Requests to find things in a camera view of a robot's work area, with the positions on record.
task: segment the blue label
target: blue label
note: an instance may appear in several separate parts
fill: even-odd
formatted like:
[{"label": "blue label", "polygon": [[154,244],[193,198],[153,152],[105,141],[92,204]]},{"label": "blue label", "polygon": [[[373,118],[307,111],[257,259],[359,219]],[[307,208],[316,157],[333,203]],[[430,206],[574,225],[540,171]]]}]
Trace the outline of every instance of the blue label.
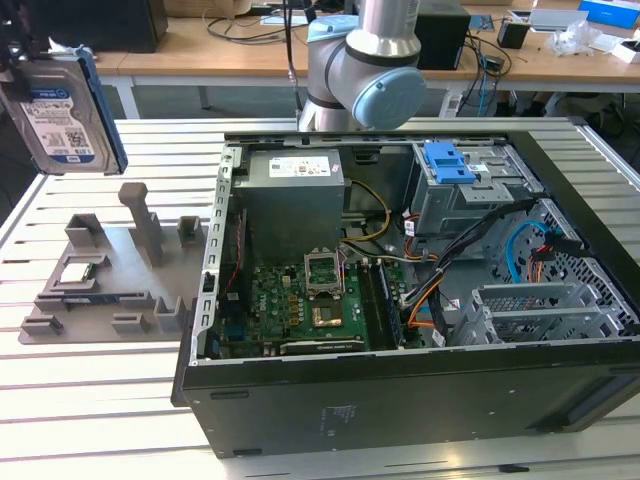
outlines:
[{"label": "blue label", "polygon": [[95,155],[50,155],[50,157],[58,163],[90,163],[96,158]]},{"label": "blue label", "polygon": [[34,88],[31,90],[34,100],[66,100],[69,92],[64,88]]}]

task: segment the motherboard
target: motherboard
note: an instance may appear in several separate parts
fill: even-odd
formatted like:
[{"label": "motherboard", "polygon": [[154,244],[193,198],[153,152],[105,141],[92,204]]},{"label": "motherboard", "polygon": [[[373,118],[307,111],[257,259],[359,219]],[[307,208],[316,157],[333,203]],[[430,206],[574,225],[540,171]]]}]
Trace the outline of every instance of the motherboard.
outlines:
[{"label": "motherboard", "polygon": [[[376,339],[370,336],[376,333],[370,333],[368,328],[367,309],[378,308],[377,298],[388,294],[389,302],[380,307],[385,310],[381,315],[399,331],[399,311],[387,319],[386,309],[388,305],[395,310],[396,302],[407,289],[404,272],[397,262],[377,268],[384,269],[386,285],[377,284],[380,288],[372,292],[376,286],[363,280],[367,278],[368,267],[360,263],[345,261],[337,270],[332,262],[326,261],[255,267],[249,313],[245,318],[225,319],[223,347],[231,358],[375,348]],[[314,287],[320,285],[339,285],[339,291],[319,292]]]}]

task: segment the green motherboard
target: green motherboard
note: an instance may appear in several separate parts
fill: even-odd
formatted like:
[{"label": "green motherboard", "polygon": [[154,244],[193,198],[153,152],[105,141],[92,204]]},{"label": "green motherboard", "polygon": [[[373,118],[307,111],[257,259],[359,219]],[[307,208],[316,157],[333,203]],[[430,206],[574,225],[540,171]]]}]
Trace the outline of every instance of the green motherboard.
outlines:
[{"label": "green motherboard", "polygon": [[[402,267],[385,265],[390,292],[397,300],[407,289]],[[270,342],[347,341],[364,342],[369,350],[357,268],[340,267],[341,291],[334,296],[307,294],[304,264],[261,266],[253,271],[250,314],[241,330],[225,329],[225,344],[232,357],[264,356]],[[333,263],[317,264],[310,271],[313,283],[336,281]]]}]

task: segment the blue plastic box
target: blue plastic box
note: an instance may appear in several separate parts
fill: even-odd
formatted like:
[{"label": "blue plastic box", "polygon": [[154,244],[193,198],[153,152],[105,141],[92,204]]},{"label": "blue plastic box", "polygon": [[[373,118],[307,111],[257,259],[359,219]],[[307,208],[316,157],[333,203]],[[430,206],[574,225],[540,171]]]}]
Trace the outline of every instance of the blue plastic box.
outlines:
[{"label": "blue plastic box", "polygon": [[589,12],[590,22],[633,28],[640,14],[640,4],[621,0],[583,0],[578,10]]}]

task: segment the white sticker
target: white sticker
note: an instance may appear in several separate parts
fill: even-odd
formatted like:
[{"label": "white sticker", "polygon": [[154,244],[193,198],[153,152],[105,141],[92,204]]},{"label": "white sticker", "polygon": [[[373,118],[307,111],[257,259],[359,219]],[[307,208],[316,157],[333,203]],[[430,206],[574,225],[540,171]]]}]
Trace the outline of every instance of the white sticker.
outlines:
[{"label": "white sticker", "polygon": [[409,1],[409,6],[407,7],[407,17],[405,20],[407,25],[415,23],[415,21],[418,19],[418,7],[420,7],[420,0]]},{"label": "white sticker", "polygon": [[89,163],[95,151],[82,123],[71,114],[73,98],[62,88],[39,88],[33,102],[21,103],[45,153],[60,163]]},{"label": "white sticker", "polygon": [[404,221],[404,233],[406,233],[410,237],[416,236],[415,226],[412,220]]},{"label": "white sticker", "polygon": [[467,168],[469,169],[470,172],[487,172],[489,173],[489,169],[487,168],[487,166],[484,163],[476,163],[476,164],[469,164],[467,165]]},{"label": "white sticker", "polygon": [[431,338],[433,338],[433,341],[436,342],[436,345],[438,345],[439,347],[444,347],[444,337],[435,328],[433,329],[433,335],[431,336]]},{"label": "white sticker", "polygon": [[442,308],[442,310],[444,310],[445,312],[450,312],[452,310],[460,310],[460,299],[452,298],[451,301],[449,301],[449,303]]},{"label": "white sticker", "polygon": [[329,157],[275,157],[269,160],[269,177],[330,177]]}]

